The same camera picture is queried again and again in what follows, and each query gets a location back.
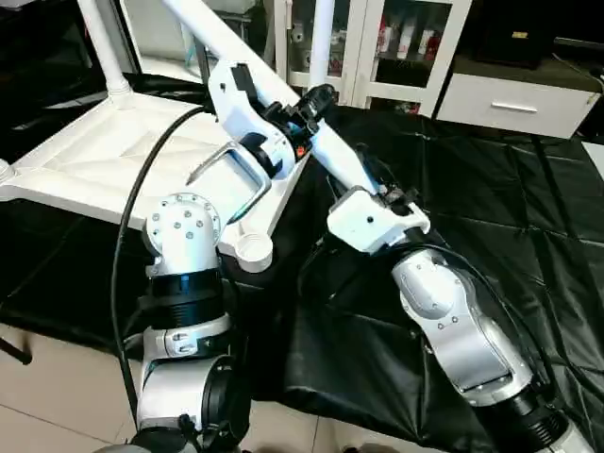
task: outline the white robotic arm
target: white robotic arm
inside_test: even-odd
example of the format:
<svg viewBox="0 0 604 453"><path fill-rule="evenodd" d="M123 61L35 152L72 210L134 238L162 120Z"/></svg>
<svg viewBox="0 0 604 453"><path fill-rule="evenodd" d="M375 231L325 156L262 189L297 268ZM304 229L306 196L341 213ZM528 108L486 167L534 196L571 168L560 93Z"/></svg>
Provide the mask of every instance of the white robotic arm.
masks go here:
<svg viewBox="0 0 604 453"><path fill-rule="evenodd" d="M210 94L233 142L192 172L186 193L164 198L147 219L145 239L156 262L147 269L151 288L142 306L153 322L143 334L134 443L152 450L145 438L187 429L201 433L206 447L224 449L242 439L249 413L249 394L228 355L230 320L214 248L224 226L245 215L271 179L286 177L308 151L348 189L327 227L360 252L408 243L411 230L421 236L430 223L411 202L405 215L393 213L355 152L322 120L332 89L317 87L300 99L203 2L164 3L220 58ZM226 168L232 180L217 180ZM393 278L404 310L454 388L502 451L512 443L528 453L592 452L576 427L533 392L528 365L481 314L471 278L446 258L417 249L396 265ZM497 433L499 423L512 426L505 436Z"/></svg>

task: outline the black cable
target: black cable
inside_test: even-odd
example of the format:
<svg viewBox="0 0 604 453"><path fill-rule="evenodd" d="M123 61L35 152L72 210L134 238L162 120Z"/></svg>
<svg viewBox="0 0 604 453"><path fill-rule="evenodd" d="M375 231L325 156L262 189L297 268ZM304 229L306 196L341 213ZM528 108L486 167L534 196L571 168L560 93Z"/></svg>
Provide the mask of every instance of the black cable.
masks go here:
<svg viewBox="0 0 604 453"><path fill-rule="evenodd" d="M126 358L126 351L124 348L124 343L122 341L122 334L120 331L120 325L117 317L117 271L120 263L120 254L122 252L122 244L124 242L124 237L127 232L128 223L130 222L130 216L132 215L132 210L134 209L134 203L136 201L139 192L141 191L141 186L143 185L144 179L149 173L149 169L153 164L153 161L158 156L161 148L166 144L170 136L175 132L175 130L181 126L185 121L187 121L192 116L197 113L205 112L207 109L203 107L197 107L195 109L191 109L187 111L184 115L180 116L176 119L159 137L158 141L155 143L151 152L144 160L143 166L141 167L141 171L136 176L134 180L134 184L132 185L132 189L130 189L130 194L128 195L126 205L124 206L124 212L122 213L122 219L120 221L120 227L118 230L117 241L115 243L115 251L113 253L113 265L111 267L111 290L110 290L110 298L109 305L111 310L111 325L113 327L113 340L115 342L116 348L116 356L118 361L120 362L120 368L122 370L122 378L124 379L124 385L126 387L126 394L128 397L128 403L130 405L130 411L132 412L132 417L134 419L134 423L136 424L136 410L137 410L137 396L136 396L136 388L134 386L134 380L132 379L132 373L130 372L130 367L128 365L128 361Z"/></svg>

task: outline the cabinet drawer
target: cabinet drawer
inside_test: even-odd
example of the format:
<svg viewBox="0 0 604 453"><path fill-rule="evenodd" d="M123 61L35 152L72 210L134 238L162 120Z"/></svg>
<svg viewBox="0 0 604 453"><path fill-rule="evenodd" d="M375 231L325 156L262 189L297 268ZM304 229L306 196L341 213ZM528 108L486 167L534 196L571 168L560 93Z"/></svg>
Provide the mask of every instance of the cabinet drawer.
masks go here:
<svg viewBox="0 0 604 453"><path fill-rule="evenodd" d="M598 97L593 92L454 74L438 119L569 138Z"/></svg>

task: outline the white pole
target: white pole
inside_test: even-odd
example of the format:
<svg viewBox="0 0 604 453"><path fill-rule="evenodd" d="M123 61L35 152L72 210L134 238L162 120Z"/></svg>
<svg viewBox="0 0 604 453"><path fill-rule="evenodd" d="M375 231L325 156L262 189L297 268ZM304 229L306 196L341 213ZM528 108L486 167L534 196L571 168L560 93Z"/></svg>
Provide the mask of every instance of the white pole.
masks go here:
<svg viewBox="0 0 604 453"><path fill-rule="evenodd" d="M95 0L77 0L77 3L82 11L86 28L91 35L96 56L98 56L101 63L109 96L130 92L130 86L124 78L120 63L113 52L109 35L103 24L101 14L98 12Z"/></svg>
<svg viewBox="0 0 604 453"><path fill-rule="evenodd" d="M278 101L295 105L300 96L269 68L204 2L201 0L163 0L163 3L186 25L195 37L210 48L218 59L246 63L254 77L258 97L264 106ZM312 154L347 188L362 186L369 193L376 188L365 173L355 152L324 121L312 138Z"/></svg>
<svg viewBox="0 0 604 453"><path fill-rule="evenodd" d="M325 83L329 69L329 48L335 0L317 0L314 7L309 89Z"/></svg>

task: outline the black plastic sheet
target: black plastic sheet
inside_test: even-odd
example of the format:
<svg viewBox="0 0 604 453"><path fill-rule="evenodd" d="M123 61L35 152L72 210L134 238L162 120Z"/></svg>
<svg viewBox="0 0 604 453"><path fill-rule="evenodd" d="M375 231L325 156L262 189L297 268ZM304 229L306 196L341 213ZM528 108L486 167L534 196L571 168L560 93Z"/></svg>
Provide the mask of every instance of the black plastic sheet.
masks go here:
<svg viewBox="0 0 604 453"><path fill-rule="evenodd" d="M194 84L149 76L130 82L138 92L208 102ZM75 110L46 109L50 101L39 95L18 122L4 122L0 157L18 159L94 104L82 95L102 88L84 77L72 90L80 100ZM596 451L604 451L604 185L581 144L477 136L427 119L344 108L329 121L350 143L368 144L404 188L417 188L418 204L441 235L525 314L555 365L566 403ZM26 133L19 125L27 125ZM297 298L297 271L325 233L331 202L325 172L309 162L274 233L276 265L246 276L228 263L238 280L263 288L241 313L256 398L420 445L492 451L400 308L387 263L367 266L350 251L334 253L308 270L306 296ZM0 204L0 225L10 263L0 276L0 319L110 348L117 226L23 200ZM149 260L139 235L129 233L120 278L123 321L145 290ZM588 387L565 366L566 356Z"/></svg>

